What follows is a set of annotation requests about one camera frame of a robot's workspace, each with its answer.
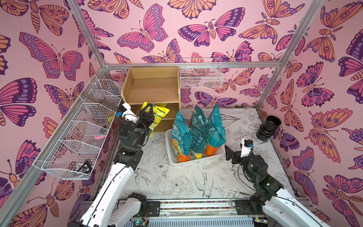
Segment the yellow snack bag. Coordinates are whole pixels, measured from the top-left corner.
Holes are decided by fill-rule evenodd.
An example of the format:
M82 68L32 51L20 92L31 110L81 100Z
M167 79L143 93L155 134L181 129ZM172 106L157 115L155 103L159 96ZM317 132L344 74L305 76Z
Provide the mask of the yellow snack bag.
M161 120L169 113L169 109L166 107L161 107L158 105L153 105L155 120L151 126L152 132L147 132L147 135L150 137L154 131L154 129L158 126Z

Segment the teal orange fertilizer bag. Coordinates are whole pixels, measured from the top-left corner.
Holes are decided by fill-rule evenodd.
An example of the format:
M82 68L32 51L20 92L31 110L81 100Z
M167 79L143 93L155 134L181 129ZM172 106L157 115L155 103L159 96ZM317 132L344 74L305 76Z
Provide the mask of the teal orange fertilizer bag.
M178 162L186 162L191 159L191 145L193 133L187 125L181 110L178 111L172 128L172 151Z
M222 116L217 104L208 116L208 132L206 134L207 147L205 155L214 156L219 148L226 142L226 130L224 128Z

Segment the white plastic basket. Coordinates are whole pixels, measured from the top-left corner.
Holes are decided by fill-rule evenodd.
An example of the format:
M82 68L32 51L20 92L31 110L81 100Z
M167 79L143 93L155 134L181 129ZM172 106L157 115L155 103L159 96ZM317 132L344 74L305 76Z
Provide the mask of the white plastic basket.
M215 155L210 156L210 157L203 157L201 159L194 159L193 157L191 157L191 159L189 161L185 161L185 162L179 162L178 161L178 157L175 155L175 153L172 150L172 129L169 129L165 132L165 144L166 144L166 151L167 151L167 155L170 161L170 164L172 166L185 166L185 165L190 165L190 164L194 164L194 163L198 163L201 161L207 161L207 160L213 160L213 159L217 159L217 158L222 158L225 156L226 154L226 150L224 145L222 147L219 148L219 150L216 152Z

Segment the black camera lens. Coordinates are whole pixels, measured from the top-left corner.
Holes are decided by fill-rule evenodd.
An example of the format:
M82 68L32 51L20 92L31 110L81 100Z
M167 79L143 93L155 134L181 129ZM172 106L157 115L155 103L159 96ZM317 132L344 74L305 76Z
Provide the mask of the black camera lens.
M260 125L258 131L256 132L256 137L260 141L268 141L271 136L273 136L278 127L282 124L281 120L273 115L266 117L263 124Z

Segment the dark green yellow fertilizer bag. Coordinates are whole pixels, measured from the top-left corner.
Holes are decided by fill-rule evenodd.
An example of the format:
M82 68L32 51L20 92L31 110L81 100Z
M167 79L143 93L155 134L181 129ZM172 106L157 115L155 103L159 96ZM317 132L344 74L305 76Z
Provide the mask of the dark green yellow fertilizer bag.
M195 106L192 112L190 129L193 134L191 154L195 159L201 159L207 148L206 135L210 129L210 123L199 106Z

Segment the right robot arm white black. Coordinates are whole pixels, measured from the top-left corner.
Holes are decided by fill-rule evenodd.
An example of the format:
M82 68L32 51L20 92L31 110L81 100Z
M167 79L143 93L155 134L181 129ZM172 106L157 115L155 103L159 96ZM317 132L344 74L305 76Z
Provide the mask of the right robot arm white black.
M261 155L253 153L252 140L243 140L240 151L225 146L226 160L237 165L237 176L244 177L243 184L253 191L248 199L235 200L232 204L238 215L266 215L283 227L326 227L305 208L277 179L268 174L268 164Z

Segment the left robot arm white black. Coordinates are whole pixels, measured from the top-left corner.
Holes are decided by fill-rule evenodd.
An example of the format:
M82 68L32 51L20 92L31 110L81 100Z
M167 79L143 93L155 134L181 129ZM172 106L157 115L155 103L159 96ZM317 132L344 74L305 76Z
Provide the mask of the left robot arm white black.
M118 128L118 142L113 165L107 179L97 197L78 222L79 227L123 227L132 217L146 208L146 197L132 193L118 207L119 197L134 174L143 155L143 147L147 144L155 120L153 105L145 103L138 114L134 114L131 106L124 103L116 114L121 119Z

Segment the wooden shelf unit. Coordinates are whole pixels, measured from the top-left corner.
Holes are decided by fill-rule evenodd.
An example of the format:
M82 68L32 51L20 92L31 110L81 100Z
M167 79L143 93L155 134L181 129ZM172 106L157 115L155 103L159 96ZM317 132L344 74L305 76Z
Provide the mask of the wooden shelf unit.
M122 87L123 101L138 114L144 102L167 104L169 113L154 132L165 132L173 127L176 114L181 108L179 67L130 68Z

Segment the pink item in rack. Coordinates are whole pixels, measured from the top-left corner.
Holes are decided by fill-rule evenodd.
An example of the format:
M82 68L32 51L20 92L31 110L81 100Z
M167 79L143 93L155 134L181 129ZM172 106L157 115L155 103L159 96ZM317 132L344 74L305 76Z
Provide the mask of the pink item in rack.
M95 136L94 139L95 140L101 140L104 139L106 137L106 135L102 135L102 136Z

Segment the black item in rack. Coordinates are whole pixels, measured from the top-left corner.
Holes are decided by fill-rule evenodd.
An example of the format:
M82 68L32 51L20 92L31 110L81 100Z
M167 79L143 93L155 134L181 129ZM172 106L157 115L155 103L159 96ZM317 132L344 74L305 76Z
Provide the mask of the black item in rack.
M93 170L93 167L91 165L90 160L84 161L83 164L78 165L77 172L83 173L83 174L90 174Z

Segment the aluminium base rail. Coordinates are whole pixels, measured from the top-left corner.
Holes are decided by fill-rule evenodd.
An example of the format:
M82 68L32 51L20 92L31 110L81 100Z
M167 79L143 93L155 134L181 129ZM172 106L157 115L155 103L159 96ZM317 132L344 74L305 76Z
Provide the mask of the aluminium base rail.
M150 217L194 217L194 216L256 216L265 213L262 208L253 208L247 198L211 200L140 200L129 198L118 200L112 210L111 218L119 211L131 211L135 218Z

